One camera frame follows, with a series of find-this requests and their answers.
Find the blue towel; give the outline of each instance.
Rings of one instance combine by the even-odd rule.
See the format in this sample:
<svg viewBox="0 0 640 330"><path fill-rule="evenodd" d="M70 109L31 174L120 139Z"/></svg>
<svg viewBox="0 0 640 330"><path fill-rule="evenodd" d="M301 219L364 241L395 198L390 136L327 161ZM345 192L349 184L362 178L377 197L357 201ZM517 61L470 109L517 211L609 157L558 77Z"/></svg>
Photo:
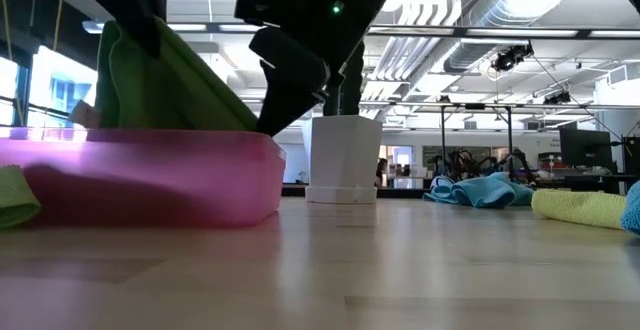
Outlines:
<svg viewBox="0 0 640 330"><path fill-rule="evenodd" d="M510 205L530 206L533 197L533 190L510 182L505 173L456 184L443 183L432 188L431 194L424 194L424 199L475 208L501 209Z"/></svg>
<svg viewBox="0 0 640 330"><path fill-rule="evenodd" d="M640 182L629 189L627 208L620 218L620 225L628 232L640 236Z"/></svg>

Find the plastic tub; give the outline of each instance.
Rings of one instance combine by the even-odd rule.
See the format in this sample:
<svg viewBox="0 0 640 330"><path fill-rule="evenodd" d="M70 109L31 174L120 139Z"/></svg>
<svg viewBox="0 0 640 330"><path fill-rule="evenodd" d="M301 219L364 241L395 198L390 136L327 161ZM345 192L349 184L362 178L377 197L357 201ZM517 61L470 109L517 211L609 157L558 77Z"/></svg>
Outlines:
<svg viewBox="0 0 640 330"><path fill-rule="evenodd" d="M256 225L278 209L284 158L251 132L0 129L0 166L42 203L33 225Z"/></svg>

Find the table surface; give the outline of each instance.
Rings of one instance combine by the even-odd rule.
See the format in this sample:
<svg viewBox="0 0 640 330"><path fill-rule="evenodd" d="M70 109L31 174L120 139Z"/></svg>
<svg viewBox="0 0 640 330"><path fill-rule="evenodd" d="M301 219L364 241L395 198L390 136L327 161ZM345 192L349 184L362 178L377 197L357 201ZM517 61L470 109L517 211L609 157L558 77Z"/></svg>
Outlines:
<svg viewBox="0 0 640 330"><path fill-rule="evenodd" d="M419 200L0 234L0 329L637 329L640 241Z"/></svg>

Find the green cloth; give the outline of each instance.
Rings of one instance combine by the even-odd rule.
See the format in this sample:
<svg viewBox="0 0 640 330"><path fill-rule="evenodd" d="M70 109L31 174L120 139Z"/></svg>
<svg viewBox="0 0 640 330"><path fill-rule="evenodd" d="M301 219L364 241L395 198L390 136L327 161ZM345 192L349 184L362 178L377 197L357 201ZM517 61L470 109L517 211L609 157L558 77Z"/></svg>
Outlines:
<svg viewBox="0 0 640 330"><path fill-rule="evenodd" d="M115 21L100 40L96 108L103 128L255 131L257 118L162 20L160 56Z"/></svg>
<svg viewBox="0 0 640 330"><path fill-rule="evenodd" d="M40 202L31 192L19 166L0 168L0 228L31 220L40 212Z"/></svg>
<svg viewBox="0 0 640 330"><path fill-rule="evenodd" d="M625 197L599 192L538 190L531 202L533 211L543 217L620 229L620 217L626 207Z"/></svg>

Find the black monitor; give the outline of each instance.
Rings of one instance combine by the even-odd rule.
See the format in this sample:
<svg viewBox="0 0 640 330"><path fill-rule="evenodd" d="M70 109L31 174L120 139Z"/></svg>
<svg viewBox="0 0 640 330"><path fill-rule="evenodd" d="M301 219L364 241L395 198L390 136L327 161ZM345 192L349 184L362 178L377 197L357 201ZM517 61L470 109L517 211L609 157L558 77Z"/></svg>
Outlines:
<svg viewBox="0 0 640 330"><path fill-rule="evenodd" d="M611 168L611 138L606 131L560 129L562 162L569 166Z"/></svg>

